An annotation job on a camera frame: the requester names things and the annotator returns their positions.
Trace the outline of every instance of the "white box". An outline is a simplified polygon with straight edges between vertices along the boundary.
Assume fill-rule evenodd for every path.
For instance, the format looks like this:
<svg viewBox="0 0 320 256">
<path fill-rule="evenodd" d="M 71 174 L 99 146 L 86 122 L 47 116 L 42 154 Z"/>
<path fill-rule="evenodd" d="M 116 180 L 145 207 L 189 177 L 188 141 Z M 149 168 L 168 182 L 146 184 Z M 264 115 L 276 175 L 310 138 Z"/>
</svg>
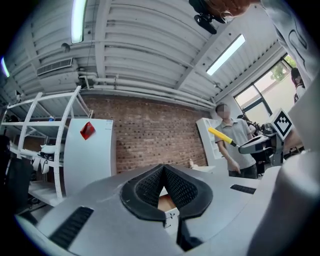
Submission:
<svg viewBox="0 0 320 256">
<path fill-rule="evenodd" d="M 80 131 L 90 122 L 95 129 L 87 140 Z M 116 135 L 112 120 L 72 119 L 64 148 L 64 186 L 70 197 L 92 182 L 117 174 Z"/>
</svg>

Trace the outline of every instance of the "yellow handle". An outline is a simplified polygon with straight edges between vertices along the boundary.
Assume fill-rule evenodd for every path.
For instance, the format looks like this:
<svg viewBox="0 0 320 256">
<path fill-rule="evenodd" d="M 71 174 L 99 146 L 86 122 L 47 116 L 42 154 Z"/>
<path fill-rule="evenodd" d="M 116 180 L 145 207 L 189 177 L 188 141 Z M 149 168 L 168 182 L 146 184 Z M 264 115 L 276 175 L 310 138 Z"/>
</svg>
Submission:
<svg viewBox="0 0 320 256">
<path fill-rule="evenodd" d="M 209 127 L 208 131 L 210 133 L 214 134 L 215 136 L 219 137 L 221 140 L 225 141 L 226 143 L 229 143 L 229 144 L 232 143 L 232 139 L 229 138 L 227 135 L 223 134 L 222 132 L 220 132 L 212 127 Z"/>
</svg>

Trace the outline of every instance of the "ceiling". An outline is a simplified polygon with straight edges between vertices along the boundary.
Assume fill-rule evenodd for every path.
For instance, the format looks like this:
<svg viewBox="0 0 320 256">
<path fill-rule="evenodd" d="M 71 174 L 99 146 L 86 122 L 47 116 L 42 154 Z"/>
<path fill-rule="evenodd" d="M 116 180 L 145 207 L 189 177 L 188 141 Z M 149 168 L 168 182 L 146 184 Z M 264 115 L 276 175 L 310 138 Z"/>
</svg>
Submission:
<svg viewBox="0 0 320 256">
<path fill-rule="evenodd" d="M 281 49 L 260 6 L 228 24 L 215 23 L 218 33 L 210 35 L 194 21 L 188 0 L 88 0 L 84 41 L 71 44 L 72 6 L 72 0 L 44 0 L 18 31 L 4 56 L 10 77 L 0 77 L 3 103 L 15 101 L 15 90 L 27 97 L 73 90 L 86 84 L 82 71 L 117 79 L 110 83 L 89 77 L 83 94 L 142 97 L 209 110 Z M 239 34 L 246 42 L 209 76 L 206 70 Z M 70 45 L 69 52 L 63 43 Z M 38 68 L 67 58 L 75 60 L 73 69 L 37 76 Z"/>
</svg>

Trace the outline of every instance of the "fluorescent light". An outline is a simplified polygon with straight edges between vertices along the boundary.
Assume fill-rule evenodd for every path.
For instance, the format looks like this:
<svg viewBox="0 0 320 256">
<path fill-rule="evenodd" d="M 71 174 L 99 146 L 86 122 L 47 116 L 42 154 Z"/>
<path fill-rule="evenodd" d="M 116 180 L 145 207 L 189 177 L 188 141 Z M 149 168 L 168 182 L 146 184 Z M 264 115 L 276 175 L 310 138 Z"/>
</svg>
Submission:
<svg viewBox="0 0 320 256">
<path fill-rule="evenodd" d="M 232 54 L 234 54 L 236 50 L 244 44 L 245 41 L 246 39 L 244 35 L 240 34 L 206 72 L 212 76 L 232 56 Z"/>
<path fill-rule="evenodd" d="M 84 22 L 87 0 L 73 0 L 71 17 L 71 43 L 84 40 Z"/>
<path fill-rule="evenodd" d="M 4 73 L 4 75 L 7 78 L 10 77 L 9 71 L 8 71 L 6 63 L 5 63 L 5 57 L 2 57 L 2 59 L 1 59 L 1 67 L 2 67 L 2 72 Z"/>
</svg>

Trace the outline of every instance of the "pipe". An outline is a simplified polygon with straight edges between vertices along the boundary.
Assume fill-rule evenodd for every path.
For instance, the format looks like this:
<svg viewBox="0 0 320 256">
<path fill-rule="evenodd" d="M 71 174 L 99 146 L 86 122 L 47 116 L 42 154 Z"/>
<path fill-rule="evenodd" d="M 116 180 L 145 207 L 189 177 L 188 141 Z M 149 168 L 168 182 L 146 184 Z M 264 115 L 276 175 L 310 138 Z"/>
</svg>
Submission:
<svg viewBox="0 0 320 256">
<path fill-rule="evenodd" d="M 98 77 L 97 73 L 95 73 L 95 72 L 86 72 L 86 71 L 78 71 L 78 75 L 95 76 L 96 78 Z"/>
<path fill-rule="evenodd" d="M 114 78 L 96 78 L 93 79 L 95 82 L 104 82 L 104 83 L 115 83 L 115 79 Z M 125 80 L 125 79 L 117 79 L 116 80 L 117 84 L 120 85 L 125 85 L 125 86 L 134 86 L 134 87 L 142 87 L 142 88 L 148 88 L 148 89 L 152 89 L 152 90 L 158 90 L 158 91 L 163 91 L 163 92 L 167 92 L 167 93 L 172 93 L 172 94 L 176 94 L 176 95 L 180 95 L 180 96 L 185 96 L 188 97 L 190 99 L 194 99 L 198 102 L 202 102 L 205 103 L 209 106 L 215 107 L 216 105 L 208 100 L 205 100 L 203 98 L 200 98 L 198 96 L 194 96 L 190 93 L 187 92 L 183 92 L 180 90 L 176 90 L 176 89 L 171 89 L 171 88 L 167 88 L 161 85 L 156 85 L 156 84 L 152 84 L 152 83 L 146 83 L 146 82 L 139 82 L 139 81 L 132 81 L 132 80 Z"/>
<path fill-rule="evenodd" d="M 93 88 L 94 89 L 98 89 L 98 90 L 114 90 L 115 92 L 117 92 L 117 91 L 138 92 L 138 93 L 146 94 L 146 96 L 147 96 L 147 94 L 150 94 L 150 95 L 155 95 L 155 96 L 172 98 L 172 94 L 169 94 L 169 93 L 166 93 L 166 92 L 155 91 L 155 90 L 144 89 L 144 88 L 131 87 L 131 86 L 117 85 L 116 88 L 115 88 L 114 85 L 94 85 Z M 184 98 L 184 97 L 181 97 L 181 96 L 176 96 L 175 98 L 177 100 L 179 100 L 179 101 L 184 101 L 184 102 L 188 102 L 188 103 L 191 103 L 191 104 L 194 104 L 194 105 L 202 106 L 204 108 L 212 109 L 212 107 L 210 105 L 207 105 L 207 104 L 204 104 L 204 103 L 200 103 L 200 102 L 192 100 L 192 99 Z"/>
<path fill-rule="evenodd" d="M 85 80 L 86 88 L 89 90 L 89 83 L 88 83 L 88 77 L 86 75 L 81 75 L 79 78 L 83 78 Z"/>
<path fill-rule="evenodd" d="M 211 107 L 203 107 L 200 105 L 194 105 L 194 104 L 187 103 L 187 102 L 180 101 L 180 100 L 175 100 L 172 98 L 166 98 L 166 97 L 161 97 L 161 96 L 156 96 L 156 95 L 148 95 L 145 93 L 134 92 L 134 91 L 124 91 L 124 90 L 115 90 L 115 89 L 101 89 L 101 90 L 90 89 L 90 90 L 83 90 L 82 95 L 92 95 L 92 94 L 94 94 L 94 92 L 95 93 L 104 92 L 104 93 L 108 93 L 109 95 L 122 95 L 122 96 L 138 97 L 138 98 L 147 98 L 149 100 L 151 99 L 151 100 L 156 100 L 156 101 L 175 103 L 175 104 L 179 104 L 179 105 L 183 105 L 183 106 L 187 106 L 187 107 L 191 107 L 191 108 L 195 108 L 195 109 L 199 109 L 199 110 L 204 110 L 204 111 L 212 110 Z"/>
</svg>

